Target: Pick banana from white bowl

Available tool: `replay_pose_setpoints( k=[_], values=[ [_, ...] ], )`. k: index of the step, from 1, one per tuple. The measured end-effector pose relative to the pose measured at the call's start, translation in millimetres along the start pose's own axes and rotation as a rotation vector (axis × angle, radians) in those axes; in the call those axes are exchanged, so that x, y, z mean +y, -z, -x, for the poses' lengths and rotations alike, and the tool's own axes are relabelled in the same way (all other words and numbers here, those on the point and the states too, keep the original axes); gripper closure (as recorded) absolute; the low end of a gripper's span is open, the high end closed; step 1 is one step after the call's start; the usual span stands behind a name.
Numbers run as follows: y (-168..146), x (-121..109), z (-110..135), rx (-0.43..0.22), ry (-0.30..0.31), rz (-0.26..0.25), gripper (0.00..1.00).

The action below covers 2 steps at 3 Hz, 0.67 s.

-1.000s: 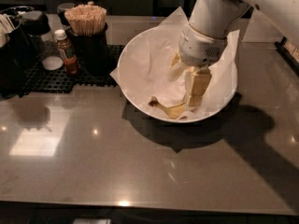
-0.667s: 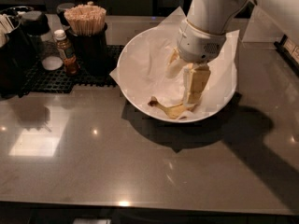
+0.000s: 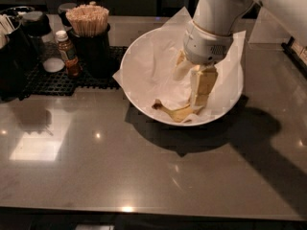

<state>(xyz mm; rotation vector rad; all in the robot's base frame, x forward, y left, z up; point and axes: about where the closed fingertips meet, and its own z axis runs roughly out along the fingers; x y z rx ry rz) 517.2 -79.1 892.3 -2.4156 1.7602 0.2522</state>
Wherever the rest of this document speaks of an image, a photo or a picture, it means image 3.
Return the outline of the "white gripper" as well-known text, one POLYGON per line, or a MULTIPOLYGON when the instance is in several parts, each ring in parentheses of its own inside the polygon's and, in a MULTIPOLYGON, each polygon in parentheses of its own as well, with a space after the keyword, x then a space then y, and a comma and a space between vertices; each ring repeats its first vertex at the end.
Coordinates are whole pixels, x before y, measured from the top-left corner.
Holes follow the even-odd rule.
POLYGON ((192 68, 190 76, 190 104, 193 107, 206 106, 218 77, 214 65, 204 65, 223 60, 232 43, 232 35, 210 34, 202 30, 193 20, 188 22, 183 38, 184 52, 181 51, 178 55, 173 79, 181 81, 194 64, 199 64, 192 68))

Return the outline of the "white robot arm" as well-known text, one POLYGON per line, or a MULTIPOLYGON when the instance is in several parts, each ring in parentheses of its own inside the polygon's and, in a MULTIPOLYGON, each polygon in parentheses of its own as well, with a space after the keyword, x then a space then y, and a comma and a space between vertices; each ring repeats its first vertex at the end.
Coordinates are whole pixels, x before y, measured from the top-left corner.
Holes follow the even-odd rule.
POLYGON ((307 45, 307 0, 199 0, 186 25, 174 73, 181 80, 191 68, 199 67, 191 76, 192 108, 206 105, 217 78, 215 64, 224 60, 235 25, 255 4, 266 9, 300 45, 307 45))

